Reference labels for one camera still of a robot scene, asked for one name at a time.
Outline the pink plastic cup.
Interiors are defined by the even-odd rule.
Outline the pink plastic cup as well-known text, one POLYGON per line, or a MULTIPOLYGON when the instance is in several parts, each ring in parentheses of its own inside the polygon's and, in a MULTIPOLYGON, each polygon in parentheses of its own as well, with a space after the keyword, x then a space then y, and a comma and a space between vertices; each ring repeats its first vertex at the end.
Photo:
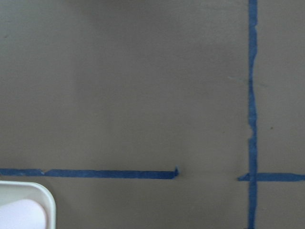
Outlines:
POLYGON ((30 199, 18 200, 0 207, 1 229, 45 229, 44 208, 30 199))

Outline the cream rabbit tray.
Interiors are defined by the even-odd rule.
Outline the cream rabbit tray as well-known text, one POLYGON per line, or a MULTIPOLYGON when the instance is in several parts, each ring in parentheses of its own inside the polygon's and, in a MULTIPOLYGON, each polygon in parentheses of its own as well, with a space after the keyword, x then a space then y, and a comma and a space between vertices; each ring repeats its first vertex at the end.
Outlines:
POLYGON ((47 216, 46 229, 56 228, 56 204, 46 187, 34 182, 0 182, 0 206, 22 199, 30 199, 39 203, 47 216))

